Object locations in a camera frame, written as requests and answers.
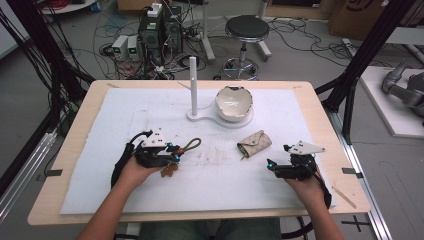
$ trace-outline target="power supply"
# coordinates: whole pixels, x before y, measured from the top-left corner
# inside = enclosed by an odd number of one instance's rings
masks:
[[[113,53],[118,61],[125,61],[128,57],[128,36],[121,35],[112,45]]]
[[[128,54],[131,61],[140,61],[140,48],[137,36],[128,37]]]
[[[138,35],[140,36],[143,56],[147,60],[146,63],[162,66],[164,64],[162,50],[165,38],[162,9],[158,12],[157,17],[142,17]]]
[[[165,33],[168,50],[173,53],[183,52],[181,7],[170,6],[164,9]]]

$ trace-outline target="tan crumpled object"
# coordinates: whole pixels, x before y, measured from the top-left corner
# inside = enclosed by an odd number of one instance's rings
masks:
[[[272,141],[268,135],[266,135],[263,130],[260,130],[259,132],[238,142],[237,147],[243,153],[244,157],[249,158],[271,146],[271,144]]]

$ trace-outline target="wooden table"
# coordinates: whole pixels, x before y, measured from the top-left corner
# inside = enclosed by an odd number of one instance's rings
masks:
[[[199,88],[220,89],[234,85],[234,81],[198,81]],[[342,168],[351,168],[343,148],[315,94],[308,82],[287,81],[239,81],[237,85],[247,89],[293,89],[304,115],[314,144],[326,146],[326,152],[320,153],[320,159],[327,173],[327,187],[333,189],[333,198],[337,206],[330,209],[332,214],[365,213],[370,210],[367,197],[355,174],[344,174]],[[177,81],[95,81],[84,99],[75,121],[58,153],[52,169],[63,169],[62,175],[48,177],[29,214],[31,225],[87,223],[91,215],[61,215],[72,172],[103,103],[104,96],[110,88],[183,88]],[[307,215],[305,210],[250,210],[250,211],[208,211],[179,213],[143,213],[124,214],[122,222],[190,220],[190,219],[224,219],[248,217],[284,217]]]

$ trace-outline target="white shelf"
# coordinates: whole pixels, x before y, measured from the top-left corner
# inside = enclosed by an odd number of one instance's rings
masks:
[[[91,6],[91,4],[95,3],[96,1],[97,0],[86,0],[85,3],[83,3],[83,4],[68,4],[68,6],[66,6],[62,9],[55,10],[54,12],[56,14],[60,14],[60,13],[67,13],[67,12],[80,10],[80,9],[85,8],[85,7]],[[43,9],[42,12],[46,15],[52,14],[50,12],[50,10],[48,10],[48,9],[46,9],[46,10]]]

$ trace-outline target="ceramic bowl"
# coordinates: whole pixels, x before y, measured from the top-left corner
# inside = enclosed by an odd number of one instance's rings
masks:
[[[226,86],[215,98],[218,115],[230,122],[243,121],[251,112],[252,94],[240,86]]]

